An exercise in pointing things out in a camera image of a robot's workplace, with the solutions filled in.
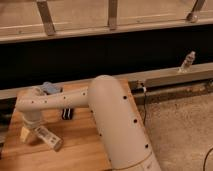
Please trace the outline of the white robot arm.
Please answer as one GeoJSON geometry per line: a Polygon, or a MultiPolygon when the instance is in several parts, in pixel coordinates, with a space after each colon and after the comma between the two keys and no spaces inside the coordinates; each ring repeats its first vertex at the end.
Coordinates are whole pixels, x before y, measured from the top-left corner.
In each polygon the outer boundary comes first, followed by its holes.
{"type": "Polygon", "coordinates": [[[16,102],[31,129],[41,125],[44,110],[77,107],[91,110],[113,171],[162,171],[143,123],[113,76],[101,75],[86,87],[52,95],[32,87],[16,102]]]}

